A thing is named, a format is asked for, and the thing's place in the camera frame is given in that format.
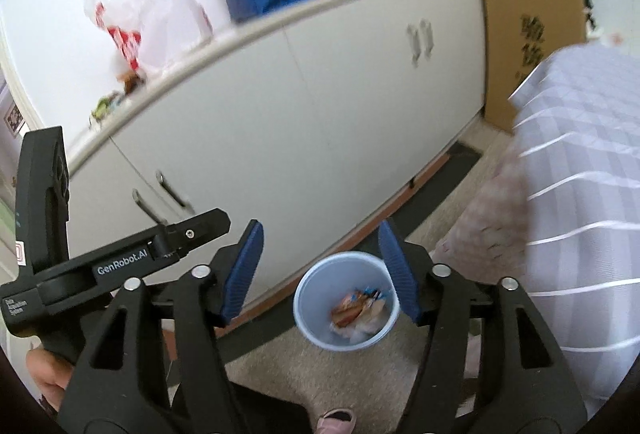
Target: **pink slipper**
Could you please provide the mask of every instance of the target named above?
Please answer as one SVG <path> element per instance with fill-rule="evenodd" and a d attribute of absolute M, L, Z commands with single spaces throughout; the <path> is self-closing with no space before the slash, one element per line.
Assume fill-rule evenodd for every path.
<path fill-rule="evenodd" d="M 356 427 L 356 415 L 350 409 L 333 409 L 318 420 L 316 434 L 351 434 Z"/>

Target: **cardboard box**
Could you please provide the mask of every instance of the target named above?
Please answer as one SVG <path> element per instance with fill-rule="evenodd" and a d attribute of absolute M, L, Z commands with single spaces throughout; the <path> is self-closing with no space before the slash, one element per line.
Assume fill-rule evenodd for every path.
<path fill-rule="evenodd" d="M 555 50 L 586 42 L 583 0 L 484 0 L 484 118 L 511 133 L 516 110 L 508 98 Z"/>

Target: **blue gripper pad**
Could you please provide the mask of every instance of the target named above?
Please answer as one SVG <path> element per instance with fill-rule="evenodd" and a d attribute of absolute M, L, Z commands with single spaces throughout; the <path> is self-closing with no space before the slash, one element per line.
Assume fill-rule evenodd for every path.
<path fill-rule="evenodd" d="M 252 220 L 238 243 L 240 251 L 234 267 L 225 281 L 222 318 L 229 323 L 240 315 L 244 298 L 254 278 L 255 269 L 264 248 L 264 228 L 259 221 Z"/>
<path fill-rule="evenodd" d="M 391 224 L 387 220 L 382 221 L 378 229 L 378 246 L 382 258 L 394 283 L 400 308 L 414 323 L 418 323 L 422 314 L 418 303 L 418 282 L 402 251 L 401 243 L 402 239 L 398 238 Z"/>

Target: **trash can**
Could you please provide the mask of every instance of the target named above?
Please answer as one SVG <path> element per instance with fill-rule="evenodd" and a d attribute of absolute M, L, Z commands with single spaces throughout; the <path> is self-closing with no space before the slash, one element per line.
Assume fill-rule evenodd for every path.
<path fill-rule="evenodd" d="M 331 331 L 331 310 L 349 292 L 367 287 L 386 293 L 389 318 L 376 335 L 364 342 L 350 343 Z M 341 252 L 323 259 L 306 272 L 293 299 L 293 315 L 303 335 L 316 346 L 330 351 L 368 348 L 391 331 L 398 319 L 400 303 L 385 263 L 364 252 Z"/>

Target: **silver screw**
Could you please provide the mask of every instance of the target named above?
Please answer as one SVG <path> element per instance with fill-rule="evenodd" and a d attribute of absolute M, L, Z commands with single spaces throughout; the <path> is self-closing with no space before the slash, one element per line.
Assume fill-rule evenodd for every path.
<path fill-rule="evenodd" d="M 435 265 L 432 271 L 433 274 L 438 277 L 448 277 L 451 275 L 451 269 L 447 265 Z"/>
<path fill-rule="evenodd" d="M 211 273 L 211 269 L 207 265 L 198 265 L 191 270 L 191 274 L 196 279 L 204 279 L 209 273 Z"/>
<path fill-rule="evenodd" d="M 142 284 L 142 281 L 140 281 L 139 278 L 137 278 L 137 277 L 129 277 L 124 282 L 124 289 L 128 289 L 129 291 L 133 291 L 135 289 L 138 289 L 140 287 L 140 284 Z"/>
<path fill-rule="evenodd" d="M 502 284 L 502 287 L 504 289 L 507 289 L 509 291 L 518 289 L 518 281 L 516 281 L 513 277 L 505 277 L 500 284 Z"/>

